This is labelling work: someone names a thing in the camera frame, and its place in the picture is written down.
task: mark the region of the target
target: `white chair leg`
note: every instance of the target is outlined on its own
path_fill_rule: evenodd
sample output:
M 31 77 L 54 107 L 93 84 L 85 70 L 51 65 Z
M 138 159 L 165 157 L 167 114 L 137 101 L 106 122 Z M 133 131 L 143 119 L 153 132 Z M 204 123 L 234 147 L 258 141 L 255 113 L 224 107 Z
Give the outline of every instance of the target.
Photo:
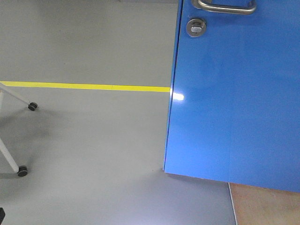
M 2 107 L 3 96 L 4 96 L 3 89 L 0 89 L 0 110 Z M 1 138 L 0 138 L 0 151 L 4 155 L 5 159 L 8 161 L 11 168 L 13 168 L 14 172 L 17 173 L 19 177 L 23 177 L 27 175 L 27 167 L 26 166 L 18 167 L 17 163 L 15 163 L 13 157 L 9 153 L 8 149 L 6 148 Z
M 0 91 L 3 91 L 7 94 L 10 94 L 11 96 L 19 99 L 20 101 L 24 102 L 25 104 L 28 105 L 28 108 L 31 110 L 31 111 L 35 111 L 35 109 L 38 107 L 38 105 L 34 102 L 31 102 L 25 98 L 23 98 L 22 95 L 20 95 L 19 93 L 9 89 L 7 86 L 5 86 L 4 84 L 0 83 Z
M 17 92 L 9 89 L 7 86 L 5 86 L 4 84 L 0 83 L 0 90 L 6 92 L 7 94 L 10 94 L 11 96 L 19 99 L 20 101 L 24 102 L 25 104 L 29 105 L 31 102 L 25 98 L 23 98 L 23 96 L 21 96 L 20 94 L 18 94 Z
M 2 154 L 4 155 L 6 160 L 8 161 L 11 168 L 13 168 L 14 172 L 15 173 L 19 172 L 19 167 L 18 167 L 17 163 L 15 163 L 13 157 L 9 153 L 8 149 L 6 148 L 6 146 L 3 143 L 3 141 L 1 140 L 1 138 L 0 138 L 0 151 L 2 152 Z

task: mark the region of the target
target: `yellow floor line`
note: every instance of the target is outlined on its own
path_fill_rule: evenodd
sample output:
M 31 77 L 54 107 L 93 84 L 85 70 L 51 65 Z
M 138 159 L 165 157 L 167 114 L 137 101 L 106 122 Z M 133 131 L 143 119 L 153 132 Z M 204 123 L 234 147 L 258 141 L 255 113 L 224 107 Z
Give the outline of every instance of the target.
M 87 84 L 87 83 L 20 82 L 20 81 L 0 81 L 0 83 L 9 87 L 170 92 L 169 87 L 151 87 L 151 86 L 129 86 L 129 85 Z

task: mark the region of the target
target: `caster wheel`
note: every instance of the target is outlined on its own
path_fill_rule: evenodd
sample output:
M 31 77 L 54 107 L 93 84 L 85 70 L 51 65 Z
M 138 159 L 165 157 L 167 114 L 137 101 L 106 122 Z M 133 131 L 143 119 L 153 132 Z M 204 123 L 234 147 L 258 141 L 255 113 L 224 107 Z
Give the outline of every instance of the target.
M 27 167 L 24 166 L 24 165 L 20 166 L 20 167 L 19 167 L 18 176 L 19 176 L 19 177 L 24 177 L 24 176 L 26 176 L 27 174 L 28 174 L 28 172 L 27 172 Z
M 29 105 L 28 105 L 28 108 L 31 110 L 31 111 L 35 111 L 35 109 L 38 107 L 38 105 L 35 103 L 35 102 L 31 102 Z

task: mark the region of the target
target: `floor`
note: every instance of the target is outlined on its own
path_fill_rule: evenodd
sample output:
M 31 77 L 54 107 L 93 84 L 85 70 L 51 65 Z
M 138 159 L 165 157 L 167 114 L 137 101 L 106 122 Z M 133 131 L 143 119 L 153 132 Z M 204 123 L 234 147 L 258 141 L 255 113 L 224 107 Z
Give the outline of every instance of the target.
M 300 193 L 230 184 L 238 225 L 300 224 Z
M 2 81 L 170 84 L 177 6 L 1 1 Z M 165 174 L 168 93 L 20 88 L 0 136 L 3 225 L 234 225 L 227 183 Z

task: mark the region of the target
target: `metal door handle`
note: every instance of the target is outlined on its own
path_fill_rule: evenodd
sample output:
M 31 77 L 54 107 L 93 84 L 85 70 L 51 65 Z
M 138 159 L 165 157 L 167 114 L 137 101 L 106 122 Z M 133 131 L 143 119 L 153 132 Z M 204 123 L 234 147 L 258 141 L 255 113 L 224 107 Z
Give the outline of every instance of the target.
M 249 15 L 254 13 L 256 10 L 255 0 L 251 0 L 248 3 L 248 7 L 217 5 L 217 4 L 212 4 L 211 2 L 212 0 L 192 0 L 192 4 L 196 8 L 201 8 L 206 11 L 215 12 L 215 13 Z

